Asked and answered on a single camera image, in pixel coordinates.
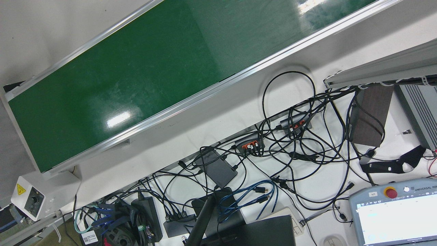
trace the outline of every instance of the white power strip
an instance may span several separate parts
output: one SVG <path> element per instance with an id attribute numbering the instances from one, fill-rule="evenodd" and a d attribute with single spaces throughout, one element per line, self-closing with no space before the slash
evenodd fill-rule
<path id="1" fill-rule="evenodd" d="M 274 217 L 279 217 L 279 216 L 284 216 L 284 215 L 291 216 L 291 224 L 293 225 L 293 231 L 295 233 L 295 237 L 302 235 L 303 234 L 303 227 L 301 224 L 299 224 L 299 220 L 296 219 L 295 215 L 292 213 L 292 211 L 289 207 L 285 207 L 285 208 L 279 210 L 278 212 L 263 218 L 263 220 L 269 219 L 269 218 L 274 218 Z"/>

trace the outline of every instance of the red wire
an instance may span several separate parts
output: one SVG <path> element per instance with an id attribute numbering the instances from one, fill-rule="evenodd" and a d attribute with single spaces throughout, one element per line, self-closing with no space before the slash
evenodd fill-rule
<path id="1" fill-rule="evenodd" d="M 433 162 L 431 162 L 431 165 L 429 166 L 429 168 L 428 168 L 428 173 L 429 173 L 429 175 L 431 176 L 431 177 L 434 177 L 434 178 L 437 178 L 437 174 L 434 174 L 434 175 L 432 175 L 431 174 L 431 167 L 433 166 L 433 164 L 434 164 L 434 162 L 437 160 L 437 158 L 435 158 L 434 160 L 433 160 Z"/>

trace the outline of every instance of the knob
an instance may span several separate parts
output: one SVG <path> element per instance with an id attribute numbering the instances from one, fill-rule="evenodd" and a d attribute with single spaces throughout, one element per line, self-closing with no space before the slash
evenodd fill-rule
<path id="1" fill-rule="evenodd" d="M 396 192 L 396 190 L 389 188 L 385 191 L 385 195 L 393 199 L 398 196 L 398 193 Z"/>

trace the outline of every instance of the white label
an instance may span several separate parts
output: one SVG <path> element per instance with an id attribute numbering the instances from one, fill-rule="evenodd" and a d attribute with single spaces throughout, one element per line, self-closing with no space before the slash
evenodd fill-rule
<path id="1" fill-rule="evenodd" d="M 86 233 L 82 233 L 83 242 L 85 244 L 90 244 L 94 242 L 98 242 L 99 240 L 96 237 L 96 233 L 94 231 L 89 231 Z"/>

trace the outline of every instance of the yellow warning sticker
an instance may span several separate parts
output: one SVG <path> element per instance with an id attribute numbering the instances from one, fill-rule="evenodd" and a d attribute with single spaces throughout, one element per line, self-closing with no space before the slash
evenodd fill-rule
<path id="1" fill-rule="evenodd" d="M 26 192 L 26 190 L 23 188 L 23 186 L 17 184 L 17 192 L 18 192 L 18 195 L 21 195 L 24 192 Z"/>

